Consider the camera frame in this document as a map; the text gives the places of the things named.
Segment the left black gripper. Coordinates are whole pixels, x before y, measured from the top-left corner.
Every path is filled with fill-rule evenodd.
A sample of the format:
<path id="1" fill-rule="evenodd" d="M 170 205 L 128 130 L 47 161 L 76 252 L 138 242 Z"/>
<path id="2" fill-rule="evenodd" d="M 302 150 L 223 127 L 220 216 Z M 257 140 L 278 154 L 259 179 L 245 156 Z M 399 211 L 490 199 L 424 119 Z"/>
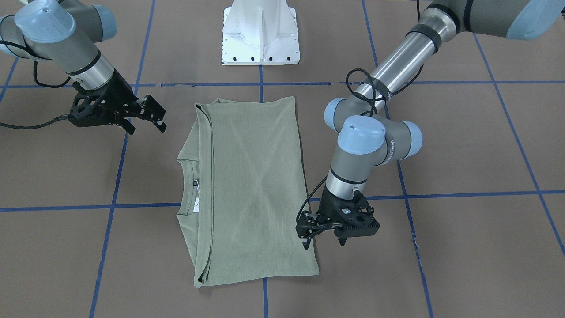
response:
<path id="1" fill-rule="evenodd" d="M 336 197 L 327 187 L 324 187 L 317 214 L 328 216 L 331 220 L 340 221 L 343 224 L 341 228 L 334 229 L 334 234 L 343 247 L 347 238 L 376 234 L 380 224 L 373 216 L 374 211 L 365 196 L 357 189 L 353 192 L 353 199 L 345 200 Z M 302 236 L 305 250 L 309 249 L 311 242 L 311 234 Z"/>

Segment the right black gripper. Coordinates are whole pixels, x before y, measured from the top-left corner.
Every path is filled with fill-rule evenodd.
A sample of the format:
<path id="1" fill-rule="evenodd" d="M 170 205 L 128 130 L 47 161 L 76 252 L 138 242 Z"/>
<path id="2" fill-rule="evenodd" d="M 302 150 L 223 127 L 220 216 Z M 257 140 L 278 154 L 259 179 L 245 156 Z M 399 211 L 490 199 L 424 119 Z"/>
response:
<path id="1" fill-rule="evenodd" d="M 101 88 L 85 90 L 75 81 L 76 97 L 69 111 L 68 121 L 77 127 L 116 124 L 133 135 L 134 125 L 126 117 L 139 117 L 151 121 L 164 133 L 165 109 L 151 95 L 138 99 L 127 81 L 114 70 L 111 78 Z"/>

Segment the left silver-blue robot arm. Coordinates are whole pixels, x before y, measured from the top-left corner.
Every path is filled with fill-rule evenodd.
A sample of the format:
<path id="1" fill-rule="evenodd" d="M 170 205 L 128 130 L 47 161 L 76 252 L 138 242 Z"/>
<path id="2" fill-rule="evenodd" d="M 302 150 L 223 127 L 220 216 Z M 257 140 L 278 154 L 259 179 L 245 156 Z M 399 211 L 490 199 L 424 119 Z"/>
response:
<path id="1" fill-rule="evenodd" d="M 422 132 L 411 121 L 379 115 L 390 100 L 411 85 L 424 63 L 462 32 L 510 40 L 533 40 L 561 15 L 562 0 L 434 0 L 399 46 L 365 75 L 348 98 L 331 100 L 324 121 L 338 133 L 337 147 L 315 213 L 301 208 L 296 232 L 305 249 L 333 230 L 344 246 L 348 238 L 376 234 L 380 225 L 363 195 L 373 167 L 415 155 Z"/>

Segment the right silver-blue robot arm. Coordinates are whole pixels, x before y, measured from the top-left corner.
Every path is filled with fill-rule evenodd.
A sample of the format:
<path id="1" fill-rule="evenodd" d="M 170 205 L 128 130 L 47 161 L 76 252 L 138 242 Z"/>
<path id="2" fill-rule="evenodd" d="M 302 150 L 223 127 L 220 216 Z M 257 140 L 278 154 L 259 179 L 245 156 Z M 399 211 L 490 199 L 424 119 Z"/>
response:
<path id="1" fill-rule="evenodd" d="M 37 63 L 54 61 L 77 94 L 68 114 L 54 118 L 77 127 L 118 125 L 135 132 L 130 117 L 150 121 L 164 132 L 166 114 L 150 95 L 138 98 L 129 83 L 97 47 L 117 33 L 113 13 L 78 0 L 25 0 L 14 15 L 1 18 L 1 51 Z"/>

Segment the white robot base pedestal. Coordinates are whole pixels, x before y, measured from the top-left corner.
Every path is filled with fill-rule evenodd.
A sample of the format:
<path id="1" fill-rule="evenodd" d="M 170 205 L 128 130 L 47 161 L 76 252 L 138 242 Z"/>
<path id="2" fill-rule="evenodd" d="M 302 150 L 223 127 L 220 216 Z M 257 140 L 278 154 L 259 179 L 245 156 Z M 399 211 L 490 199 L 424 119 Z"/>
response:
<path id="1" fill-rule="evenodd" d="M 297 14 L 286 0 L 234 0 L 223 11 L 224 66 L 280 66 L 301 58 Z"/>

